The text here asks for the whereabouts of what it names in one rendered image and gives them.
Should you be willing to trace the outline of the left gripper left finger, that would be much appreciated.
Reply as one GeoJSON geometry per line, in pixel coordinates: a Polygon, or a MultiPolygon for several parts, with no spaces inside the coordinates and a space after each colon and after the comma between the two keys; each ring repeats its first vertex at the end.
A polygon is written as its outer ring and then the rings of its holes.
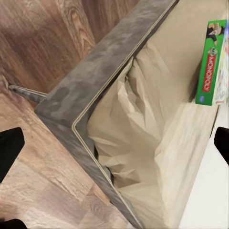
{"type": "Polygon", "coordinates": [[[20,127],[0,132],[0,184],[25,145],[20,127]]]}

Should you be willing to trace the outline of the board game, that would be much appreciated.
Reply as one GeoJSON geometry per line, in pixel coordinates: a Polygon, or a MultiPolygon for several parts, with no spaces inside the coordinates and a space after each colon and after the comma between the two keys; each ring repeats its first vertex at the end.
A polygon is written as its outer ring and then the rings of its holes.
{"type": "Polygon", "coordinates": [[[228,20],[208,22],[195,103],[229,103],[228,20]]]}

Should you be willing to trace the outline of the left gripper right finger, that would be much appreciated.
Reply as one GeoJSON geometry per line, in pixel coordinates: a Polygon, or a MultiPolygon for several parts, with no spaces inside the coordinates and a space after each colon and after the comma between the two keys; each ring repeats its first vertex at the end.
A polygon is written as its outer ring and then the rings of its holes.
{"type": "Polygon", "coordinates": [[[214,138],[214,144],[229,165],[229,129],[228,128],[224,128],[224,127],[217,128],[215,138],[214,138]]]}

